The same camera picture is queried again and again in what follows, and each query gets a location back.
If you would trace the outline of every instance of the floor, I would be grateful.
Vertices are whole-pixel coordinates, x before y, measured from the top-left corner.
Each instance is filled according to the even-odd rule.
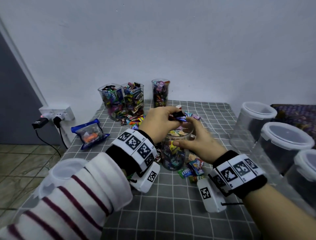
[[[0,144],[0,228],[12,223],[17,209],[59,160],[50,146]]]

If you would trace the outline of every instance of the striped sleeve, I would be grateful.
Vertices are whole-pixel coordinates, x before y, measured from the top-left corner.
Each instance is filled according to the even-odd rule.
[[[129,183],[106,153],[99,153],[63,186],[0,230],[0,239],[100,239],[107,218],[132,200]]]

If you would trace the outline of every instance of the gray checkered tablecloth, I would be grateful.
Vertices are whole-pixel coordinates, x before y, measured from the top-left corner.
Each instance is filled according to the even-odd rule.
[[[179,104],[182,110],[198,114],[203,126],[222,145],[239,152],[229,144],[236,116],[227,103],[169,101],[169,105]],[[151,106],[152,100],[145,100],[145,113]],[[82,142],[76,137],[61,160],[91,160],[99,152],[105,152],[110,143],[130,127],[111,120],[103,104],[94,118],[100,120],[103,131],[110,133],[110,136],[86,151],[80,150]],[[269,182],[275,186],[280,180],[277,171],[269,162],[263,162],[261,166],[269,173]],[[211,166],[205,164],[206,174],[210,169]],[[288,189],[280,187],[279,190],[293,199],[297,197]],[[134,198],[128,206],[110,216],[104,225],[101,239],[260,239],[261,234],[243,205],[231,205],[227,206],[226,211],[208,213],[196,184],[164,167],[161,167],[148,193],[141,194],[133,190],[133,194]],[[226,198],[227,203],[238,201],[235,195]],[[36,204],[30,197],[19,211],[25,211]]]

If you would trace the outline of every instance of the jar filled with candy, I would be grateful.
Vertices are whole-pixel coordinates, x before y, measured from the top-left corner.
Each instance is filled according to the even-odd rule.
[[[126,111],[132,116],[144,114],[144,85],[134,82],[123,84]]]
[[[119,120],[125,117],[126,109],[123,97],[122,86],[116,83],[108,83],[98,91],[104,102],[107,112],[111,119]]]
[[[187,158],[188,151],[174,146],[173,141],[179,139],[189,140],[193,129],[183,129],[182,127],[172,130],[161,142],[161,164],[170,171],[181,169]]]
[[[154,107],[167,106],[170,81],[167,79],[154,79],[151,82],[153,84]]]

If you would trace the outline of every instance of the hand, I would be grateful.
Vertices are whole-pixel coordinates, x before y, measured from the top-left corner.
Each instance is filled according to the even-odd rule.
[[[181,109],[172,106],[151,108],[138,129],[147,133],[155,144],[159,143],[171,130],[180,127],[179,121],[168,120],[169,114],[179,111]]]
[[[192,117],[187,117],[186,120],[188,123],[184,123],[183,127],[187,124],[193,124],[193,134],[196,136],[195,140],[174,140],[174,146],[189,149],[195,152],[201,160],[210,164],[213,164],[217,158],[227,152],[227,150],[203,127],[202,123]]]

